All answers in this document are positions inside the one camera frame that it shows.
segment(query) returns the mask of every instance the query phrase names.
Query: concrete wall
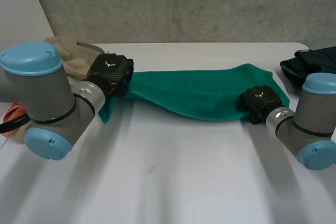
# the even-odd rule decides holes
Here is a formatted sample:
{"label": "concrete wall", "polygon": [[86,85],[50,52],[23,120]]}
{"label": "concrete wall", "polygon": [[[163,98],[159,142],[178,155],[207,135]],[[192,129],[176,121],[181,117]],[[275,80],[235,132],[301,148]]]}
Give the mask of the concrete wall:
{"label": "concrete wall", "polygon": [[53,36],[38,0],[0,0],[0,52],[27,40]]}
{"label": "concrete wall", "polygon": [[56,35],[87,42],[336,45],[336,0],[40,0]]}

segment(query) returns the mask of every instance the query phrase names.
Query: light blue joint cap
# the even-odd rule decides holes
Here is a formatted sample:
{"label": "light blue joint cap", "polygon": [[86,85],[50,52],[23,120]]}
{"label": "light blue joint cap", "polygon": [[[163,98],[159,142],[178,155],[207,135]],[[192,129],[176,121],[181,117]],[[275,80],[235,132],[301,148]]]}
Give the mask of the light blue joint cap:
{"label": "light blue joint cap", "polygon": [[307,76],[302,89],[313,94],[336,94],[336,74],[312,73]]}
{"label": "light blue joint cap", "polygon": [[72,145],[55,132],[30,128],[25,135],[27,147],[40,157],[60,160],[71,151]]}
{"label": "light blue joint cap", "polygon": [[0,54],[0,66],[19,76],[43,76],[62,67],[56,48],[46,42],[16,44]]}
{"label": "light blue joint cap", "polygon": [[336,143],[321,140],[306,145],[297,155],[297,160],[310,170],[323,170],[336,162]]}

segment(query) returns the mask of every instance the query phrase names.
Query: black cable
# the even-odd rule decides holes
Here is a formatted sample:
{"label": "black cable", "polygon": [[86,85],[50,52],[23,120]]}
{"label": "black cable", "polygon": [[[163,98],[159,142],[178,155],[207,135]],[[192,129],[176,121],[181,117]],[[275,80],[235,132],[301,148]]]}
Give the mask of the black cable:
{"label": "black cable", "polygon": [[0,133],[5,133],[9,131],[13,131],[30,121],[30,118],[27,114],[18,116],[8,122],[0,124]]}

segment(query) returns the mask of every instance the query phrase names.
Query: black ring band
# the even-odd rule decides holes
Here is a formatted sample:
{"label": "black ring band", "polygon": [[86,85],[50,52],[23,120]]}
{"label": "black ring band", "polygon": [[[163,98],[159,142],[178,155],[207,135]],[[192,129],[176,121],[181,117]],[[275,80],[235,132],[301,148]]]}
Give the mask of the black ring band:
{"label": "black ring band", "polygon": [[294,121],[293,121],[293,125],[298,130],[300,130],[300,131],[302,131],[302,132],[304,132],[306,134],[313,135],[313,136],[330,137],[333,134],[333,132],[331,132],[331,133],[319,133],[319,132],[315,132],[315,131],[309,131],[309,130],[307,130],[305,128],[302,128],[302,127],[298,126]]}
{"label": "black ring band", "polygon": [[79,94],[74,94],[73,96],[77,97],[79,99],[82,99],[83,101],[85,101],[90,106],[90,108],[91,108],[91,110],[93,112],[93,117],[96,115],[96,110],[94,109],[94,106],[91,104],[91,102],[88,99],[86,99],[85,97],[82,97]]}
{"label": "black ring band", "polygon": [[67,118],[69,115],[71,115],[76,109],[76,100],[75,100],[75,103],[74,105],[72,106],[71,110],[69,110],[67,113],[65,113],[64,115],[61,115],[57,118],[53,118],[53,119],[49,119],[49,120],[43,120],[43,121],[40,121],[40,120],[35,120],[35,119],[32,119],[30,118],[30,120],[34,123],[37,123],[37,124],[51,124],[51,123],[57,123],[65,118]]}
{"label": "black ring band", "polygon": [[280,126],[281,126],[285,121],[287,121],[287,120],[289,120],[289,119],[292,119],[293,117],[294,117],[294,116],[291,115],[291,116],[289,116],[289,117],[283,119],[280,123],[278,123],[277,127],[275,128],[275,136],[276,136],[276,137],[278,137],[278,130],[279,130]]}

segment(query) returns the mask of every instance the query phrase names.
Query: white table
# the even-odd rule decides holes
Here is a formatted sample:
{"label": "white table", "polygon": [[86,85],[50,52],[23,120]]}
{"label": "white table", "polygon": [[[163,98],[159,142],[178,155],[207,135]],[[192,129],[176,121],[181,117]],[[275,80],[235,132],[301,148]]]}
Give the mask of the white table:
{"label": "white table", "polygon": [[[274,73],[297,43],[100,44],[136,71]],[[291,94],[292,109],[297,99]],[[336,223],[336,165],[305,169],[264,125],[191,120],[145,102],[98,117],[67,157],[48,161],[7,141],[0,151],[1,224]]]}

